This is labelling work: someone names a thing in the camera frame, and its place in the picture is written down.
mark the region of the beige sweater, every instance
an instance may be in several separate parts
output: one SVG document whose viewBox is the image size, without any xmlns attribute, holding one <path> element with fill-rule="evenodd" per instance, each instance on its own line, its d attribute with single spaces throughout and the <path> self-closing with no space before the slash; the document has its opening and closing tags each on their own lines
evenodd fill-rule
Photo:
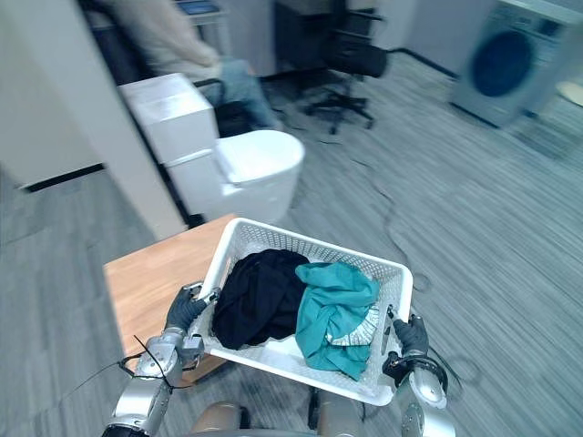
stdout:
<svg viewBox="0 0 583 437">
<path fill-rule="evenodd" d="M 199 34 L 173 0 L 110 0 L 120 23 L 159 75 L 184 73 L 191 81 L 218 78 L 217 51 Z"/>
</svg>

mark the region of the toilet tank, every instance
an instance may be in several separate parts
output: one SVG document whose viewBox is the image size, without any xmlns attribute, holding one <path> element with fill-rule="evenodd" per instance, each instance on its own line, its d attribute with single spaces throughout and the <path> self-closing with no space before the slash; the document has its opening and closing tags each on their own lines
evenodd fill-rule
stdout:
<svg viewBox="0 0 583 437">
<path fill-rule="evenodd" d="M 119 89 L 189 214 L 207 214 L 221 199 L 213 159 L 219 132 L 212 105 L 182 74 Z"/>
<path fill-rule="evenodd" d="M 160 164 L 213 150 L 217 144 L 213 107 L 184 75 L 153 77 L 119 89 Z"/>
</svg>

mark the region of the washing machine door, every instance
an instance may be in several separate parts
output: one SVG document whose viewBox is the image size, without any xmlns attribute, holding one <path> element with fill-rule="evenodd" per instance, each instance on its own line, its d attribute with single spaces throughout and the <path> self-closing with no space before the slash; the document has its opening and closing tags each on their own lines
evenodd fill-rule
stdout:
<svg viewBox="0 0 583 437">
<path fill-rule="evenodd" d="M 527 80 L 535 59 L 528 36 L 509 30 L 487 39 L 477 50 L 471 67 L 476 90 L 487 97 L 502 97 Z"/>
</svg>

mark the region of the white toilet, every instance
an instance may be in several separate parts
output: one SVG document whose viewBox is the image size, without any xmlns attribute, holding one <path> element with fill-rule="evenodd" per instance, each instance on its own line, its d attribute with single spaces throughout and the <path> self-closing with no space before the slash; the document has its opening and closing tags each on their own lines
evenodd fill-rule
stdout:
<svg viewBox="0 0 583 437">
<path fill-rule="evenodd" d="M 212 106 L 181 74 L 120 90 L 190 214 L 264 223 L 285 215 L 304 157 L 297 138 L 273 130 L 219 138 Z"/>
</svg>

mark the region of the wall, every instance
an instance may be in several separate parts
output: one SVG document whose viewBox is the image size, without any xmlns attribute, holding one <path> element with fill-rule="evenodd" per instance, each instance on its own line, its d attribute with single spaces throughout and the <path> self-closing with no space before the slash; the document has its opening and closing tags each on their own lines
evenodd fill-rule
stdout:
<svg viewBox="0 0 583 437">
<path fill-rule="evenodd" d="M 417 0 L 406 47 L 456 73 L 495 4 L 496 0 Z"/>
<path fill-rule="evenodd" d="M 549 0 L 549 2 L 578 12 L 583 12 L 583 1 L 581 0 Z"/>
<path fill-rule="evenodd" d="M 374 43 L 386 50 L 406 47 L 411 36 L 418 0 L 377 0 L 386 25 L 376 25 Z"/>
<path fill-rule="evenodd" d="M 0 162 L 21 185 L 100 162 L 13 24 L 0 14 Z"/>
<path fill-rule="evenodd" d="M 215 0 L 229 10 L 232 55 L 247 59 L 258 76 L 276 73 L 273 0 Z"/>
<path fill-rule="evenodd" d="M 0 15 L 11 23 L 22 50 L 61 100 L 62 117 L 70 118 L 75 126 L 71 132 L 76 129 L 71 135 L 79 138 L 80 134 L 106 164 L 154 234 L 163 239 L 183 230 L 74 0 L 0 0 Z M 46 101 L 37 103 L 47 110 Z M 59 107 L 49 109 L 57 112 Z M 28 116 L 28 111 L 20 115 Z M 30 145 L 35 150 L 44 146 L 42 142 Z"/>
</svg>

